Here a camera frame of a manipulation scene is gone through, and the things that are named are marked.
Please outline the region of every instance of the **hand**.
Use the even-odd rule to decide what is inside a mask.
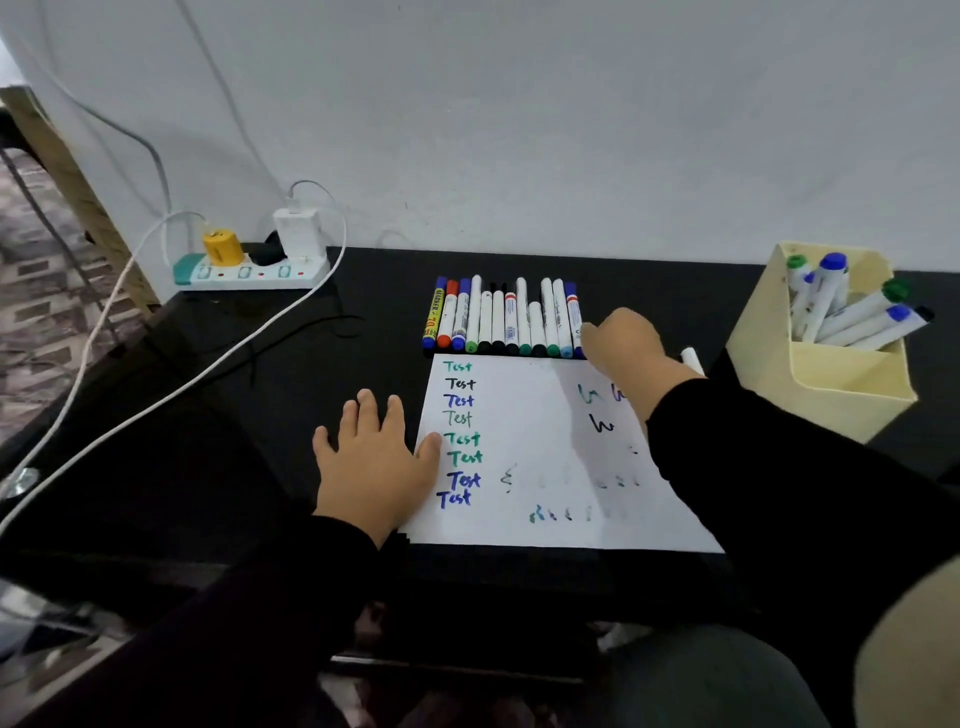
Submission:
[[[441,437],[437,432],[427,435],[413,455],[403,443],[400,397],[387,400],[383,426],[373,392],[362,389],[357,399],[359,404],[344,404],[337,451],[330,446],[326,427],[314,432],[322,481],[314,515],[352,523],[380,548],[429,495],[440,467]]]
[[[597,371],[623,390],[641,423],[683,381],[696,372],[669,358],[653,324],[629,308],[617,308],[599,327],[584,323],[584,355]]]

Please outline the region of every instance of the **cream pen holder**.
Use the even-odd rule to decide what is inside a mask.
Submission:
[[[865,248],[780,243],[727,341],[740,384],[773,404],[866,443],[915,401],[900,340],[878,352],[790,339],[786,259],[846,254],[851,294],[868,294],[893,276],[881,254]]]

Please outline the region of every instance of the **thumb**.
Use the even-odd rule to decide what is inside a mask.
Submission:
[[[420,447],[417,448],[417,459],[430,470],[436,477],[437,469],[440,467],[440,442],[442,438],[439,432],[431,432],[423,438]]]

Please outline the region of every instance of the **desk surface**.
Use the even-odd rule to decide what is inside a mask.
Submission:
[[[205,382],[94,450],[39,497],[0,544],[0,573],[48,595],[144,615],[139,602],[156,602],[138,591],[144,581],[206,583],[216,569],[279,530],[292,510],[309,507],[318,483],[313,430],[321,424],[335,429],[344,400],[360,388],[371,387],[381,405],[391,393],[403,398],[412,445],[430,369],[420,334],[437,275],[575,280],[588,320],[599,322],[619,305],[635,308],[657,326],[669,351],[692,345],[708,366],[721,355],[760,270],[350,250],[334,284]],[[950,322],[960,311],[960,276],[906,275],[939,319],[908,348],[920,402],[874,447],[937,477],[956,462],[960,449],[960,340]],[[61,434],[35,464],[49,473],[299,295],[178,295],[142,340],[95,368]],[[30,439],[28,433],[0,452],[5,467],[12,467]],[[398,588],[407,594],[458,588],[477,596],[501,589],[551,602],[563,595],[565,603],[596,619],[649,619],[656,612],[698,618],[740,603],[724,557],[465,546],[397,552]]]

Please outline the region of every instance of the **finger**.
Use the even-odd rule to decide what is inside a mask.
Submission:
[[[344,416],[340,418],[340,431],[337,432],[337,445],[341,448],[347,440],[357,436],[357,403],[355,400],[344,402]]]
[[[383,418],[383,426],[380,429],[403,439],[406,423],[403,419],[403,402],[397,395],[390,395],[387,399],[387,415]]]
[[[443,438],[439,432],[431,432],[423,438],[417,448],[417,459],[430,471],[430,483],[437,479],[437,470],[440,469],[440,443]]]
[[[369,389],[357,392],[360,402],[360,414],[357,415],[357,434],[370,434],[380,431],[380,416],[376,413],[376,397]]]
[[[317,465],[321,470],[324,468],[324,463],[336,454],[330,446],[330,434],[322,425],[313,433],[313,454],[317,457]]]

